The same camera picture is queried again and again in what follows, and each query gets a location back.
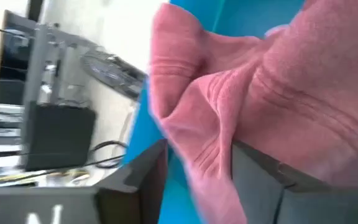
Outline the blue plastic bin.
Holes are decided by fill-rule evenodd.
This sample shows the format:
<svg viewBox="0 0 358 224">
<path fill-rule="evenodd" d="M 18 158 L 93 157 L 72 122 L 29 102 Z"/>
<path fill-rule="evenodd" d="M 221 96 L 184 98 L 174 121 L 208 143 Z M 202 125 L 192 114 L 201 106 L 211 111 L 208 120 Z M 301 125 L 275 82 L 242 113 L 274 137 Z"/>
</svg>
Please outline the blue plastic bin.
<svg viewBox="0 0 358 224">
<path fill-rule="evenodd" d="M 303 8 L 305 2 L 306 0 L 224 0 L 220 4 L 217 0 L 172 0 L 170 4 L 179 6 L 193 14 L 202 28 L 210 33 L 228 37 L 256 37 L 263 39 L 275 28 L 291 23 Z M 142 106 L 140 107 L 139 116 L 142 119 L 146 119 L 147 122 L 145 124 L 136 124 L 135 126 L 129 149 L 130 158 L 134 158 L 136 154 L 150 146 L 158 138 L 167 139 L 150 107 L 150 67 L 147 89 L 142 94 Z M 169 140 L 168 144 L 172 150 L 168 154 L 168 179 L 163 192 L 157 224 L 207 224 L 196 206 L 183 161 L 175 152 Z M 229 176 L 232 180 L 231 157 Z M 328 185 L 345 188 L 358 187 Z"/>
</svg>

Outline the black box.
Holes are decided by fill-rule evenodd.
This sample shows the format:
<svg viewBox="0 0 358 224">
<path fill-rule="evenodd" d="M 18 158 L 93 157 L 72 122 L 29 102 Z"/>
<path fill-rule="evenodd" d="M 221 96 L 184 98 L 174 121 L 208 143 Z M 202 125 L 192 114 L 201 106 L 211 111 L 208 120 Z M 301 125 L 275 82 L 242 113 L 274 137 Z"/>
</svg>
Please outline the black box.
<svg viewBox="0 0 358 224">
<path fill-rule="evenodd" d="M 96 113 L 67 105 L 25 107 L 21 128 L 26 171 L 82 166 L 88 160 Z"/>
</svg>

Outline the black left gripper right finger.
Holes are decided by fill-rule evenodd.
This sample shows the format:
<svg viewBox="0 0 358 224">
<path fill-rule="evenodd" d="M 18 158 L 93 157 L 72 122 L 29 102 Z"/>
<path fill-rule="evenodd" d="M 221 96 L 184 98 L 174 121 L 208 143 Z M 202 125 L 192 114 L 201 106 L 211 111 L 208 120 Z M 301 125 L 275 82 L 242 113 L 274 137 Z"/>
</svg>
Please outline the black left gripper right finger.
<svg viewBox="0 0 358 224">
<path fill-rule="evenodd" d="M 248 224 L 358 224 L 358 187 L 332 187 L 235 141 L 231 175 Z"/>
</svg>

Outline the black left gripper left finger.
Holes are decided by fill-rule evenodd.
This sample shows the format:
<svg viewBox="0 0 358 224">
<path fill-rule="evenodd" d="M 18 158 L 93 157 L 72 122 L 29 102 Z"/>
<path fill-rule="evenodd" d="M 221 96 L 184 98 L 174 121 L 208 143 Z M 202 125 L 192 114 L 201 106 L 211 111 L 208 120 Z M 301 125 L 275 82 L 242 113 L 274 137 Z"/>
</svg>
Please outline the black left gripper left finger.
<svg viewBox="0 0 358 224">
<path fill-rule="evenodd" d="M 157 224 L 167 147 L 157 141 L 91 187 L 0 187 L 0 224 Z"/>
</svg>

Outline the pink knit hat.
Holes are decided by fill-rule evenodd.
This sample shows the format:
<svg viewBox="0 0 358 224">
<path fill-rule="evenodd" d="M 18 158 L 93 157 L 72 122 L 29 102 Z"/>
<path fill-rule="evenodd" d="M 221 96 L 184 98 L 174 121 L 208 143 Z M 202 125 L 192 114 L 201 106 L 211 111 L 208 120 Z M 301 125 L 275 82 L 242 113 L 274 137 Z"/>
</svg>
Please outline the pink knit hat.
<svg viewBox="0 0 358 224">
<path fill-rule="evenodd" d="M 265 38 L 204 30 L 162 4 L 150 107 L 207 224 L 247 224 L 229 176 L 238 139 L 335 186 L 358 186 L 358 0 L 306 0 Z"/>
</svg>

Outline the grey desk fan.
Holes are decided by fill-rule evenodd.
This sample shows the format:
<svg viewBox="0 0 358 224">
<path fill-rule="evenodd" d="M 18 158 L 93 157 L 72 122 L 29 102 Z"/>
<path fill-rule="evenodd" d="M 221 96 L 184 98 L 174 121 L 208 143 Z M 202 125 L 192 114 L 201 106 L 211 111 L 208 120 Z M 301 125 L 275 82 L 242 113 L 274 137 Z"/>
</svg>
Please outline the grey desk fan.
<svg viewBox="0 0 358 224">
<path fill-rule="evenodd" d="M 147 74 L 115 54 L 89 50 L 80 57 L 82 69 L 100 83 L 137 101 Z"/>
</svg>

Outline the grey metal frame post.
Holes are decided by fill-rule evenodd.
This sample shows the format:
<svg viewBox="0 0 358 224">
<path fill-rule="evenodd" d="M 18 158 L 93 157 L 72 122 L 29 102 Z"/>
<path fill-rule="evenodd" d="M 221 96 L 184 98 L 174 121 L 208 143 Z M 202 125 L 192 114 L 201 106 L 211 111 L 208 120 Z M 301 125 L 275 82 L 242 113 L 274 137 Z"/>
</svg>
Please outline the grey metal frame post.
<svg viewBox="0 0 358 224">
<path fill-rule="evenodd" d="M 65 153 L 59 147 L 59 107 L 38 102 L 48 54 L 48 27 L 37 25 L 25 83 L 21 126 L 22 165 L 27 171 L 60 169 Z"/>
</svg>

